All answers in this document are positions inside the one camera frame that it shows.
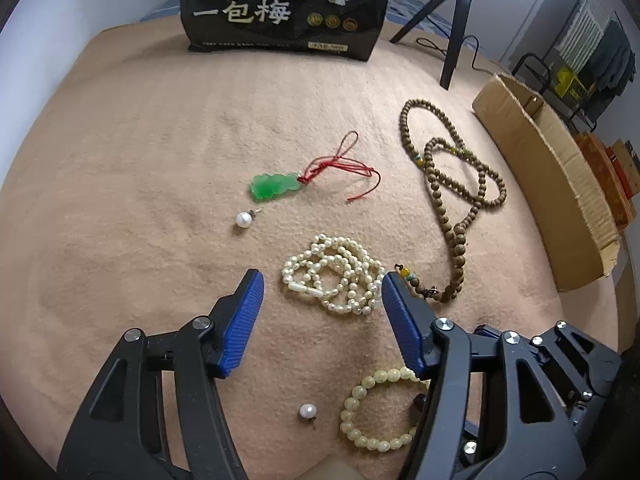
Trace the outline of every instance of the green jade pendant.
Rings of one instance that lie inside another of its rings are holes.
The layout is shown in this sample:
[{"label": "green jade pendant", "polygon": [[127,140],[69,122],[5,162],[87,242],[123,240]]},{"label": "green jade pendant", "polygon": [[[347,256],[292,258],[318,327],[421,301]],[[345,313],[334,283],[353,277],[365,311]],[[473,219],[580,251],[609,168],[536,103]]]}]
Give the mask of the green jade pendant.
[{"label": "green jade pendant", "polygon": [[301,186],[297,173],[287,173],[286,175],[265,173],[254,176],[250,187],[256,200],[269,200],[284,192],[299,190]]}]

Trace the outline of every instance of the cream bead necklace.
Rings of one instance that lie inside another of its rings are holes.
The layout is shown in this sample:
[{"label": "cream bead necklace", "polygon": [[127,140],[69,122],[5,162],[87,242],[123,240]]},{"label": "cream bead necklace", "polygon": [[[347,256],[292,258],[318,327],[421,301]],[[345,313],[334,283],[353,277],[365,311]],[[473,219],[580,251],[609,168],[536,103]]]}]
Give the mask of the cream bead necklace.
[{"label": "cream bead necklace", "polygon": [[[322,285],[321,273],[325,268],[342,275],[334,288]],[[301,281],[294,279],[297,270],[303,272]],[[348,237],[315,236],[308,250],[287,259],[281,274],[290,290],[318,298],[329,312],[366,315],[382,304],[380,294],[385,267],[369,256],[362,244]],[[332,298],[344,290],[347,291],[347,303],[333,303]]]},{"label": "cream bead necklace", "polygon": [[400,379],[409,380],[414,383],[422,383],[429,387],[429,381],[421,381],[415,376],[414,372],[406,366],[403,366],[399,370],[397,368],[391,368],[391,370],[386,372],[384,370],[378,370],[373,376],[364,377],[362,382],[351,391],[351,397],[347,397],[344,401],[344,410],[340,414],[340,420],[342,421],[340,431],[343,432],[356,447],[366,447],[371,451],[377,450],[380,453],[386,453],[390,449],[400,449],[414,439],[416,428],[410,428],[407,433],[403,433],[396,438],[378,440],[364,436],[353,424],[355,412],[360,407],[360,401],[367,396],[368,390],[372,389],[376,384],[382,384],[386,381],[397,383]]}]

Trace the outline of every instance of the black cable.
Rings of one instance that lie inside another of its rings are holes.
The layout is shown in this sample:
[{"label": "black cable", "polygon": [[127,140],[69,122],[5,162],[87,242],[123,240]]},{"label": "black cable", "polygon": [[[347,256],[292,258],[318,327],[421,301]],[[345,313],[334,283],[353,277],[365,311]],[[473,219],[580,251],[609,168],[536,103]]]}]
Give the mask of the black cable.
[{"label": "black cable", "polygon": [[[474,52],[474,58],[471,61],[471,68],[474,69],[474,70],[477,70],[478,72],[486,72],[487,74],[493,75],[494,73],[491,72],[490,70],[487,70],[487,69],[484,69],[484,68],[478,68],[476,66],[476,59],[478,58],[478,51],[480,50],[480,40],[478,40],[477,36],[474,36],[473,34],[469,34],[468,36],[465,36],[463,38],[462,43],[464,44],[465,41],[468,40],[469,38],[473,38],[474,40],[476,40],[476,51]],[[421,41],[428,41],[431,44],[424,44],[424,43],[421,43]],[[430,48],[431,50],[437,50],[439,53],[443,54],[444,56],[447,55],[447,51],[446,50],[444,50],[443,48],[440,48],[439,46],[437,46],[429,38],[416,38],[415,39],[415,43],[417,43],[418,45],[420,45],[421,47],[424,47],[424,48]]]}]

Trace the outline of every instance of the hanging clothes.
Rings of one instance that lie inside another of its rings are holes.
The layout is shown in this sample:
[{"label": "hanging clothes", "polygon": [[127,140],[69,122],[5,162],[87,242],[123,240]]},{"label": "hanging clothes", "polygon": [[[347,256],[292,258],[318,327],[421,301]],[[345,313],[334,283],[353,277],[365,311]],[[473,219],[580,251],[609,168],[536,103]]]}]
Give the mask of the hanging clothes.
[{"label": "hanging clothes", "polygon": [[583,103],[582,109],[591,121],[596,121],[616,96],[622,95],[626,85],[634,80],[636,56],[625,31],[611,20],[605,33],[585,67],[580,81],[596,90]]}]

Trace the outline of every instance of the black bag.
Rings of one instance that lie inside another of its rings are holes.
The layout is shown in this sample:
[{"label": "black bag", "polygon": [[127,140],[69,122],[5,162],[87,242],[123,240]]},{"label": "black bag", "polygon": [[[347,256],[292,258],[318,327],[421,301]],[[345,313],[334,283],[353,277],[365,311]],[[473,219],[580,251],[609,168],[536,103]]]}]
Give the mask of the black bag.
[{"label": "black bag", "polygon": [[261,47],[366,61],[387,0],[180,0],[190,50]]}]

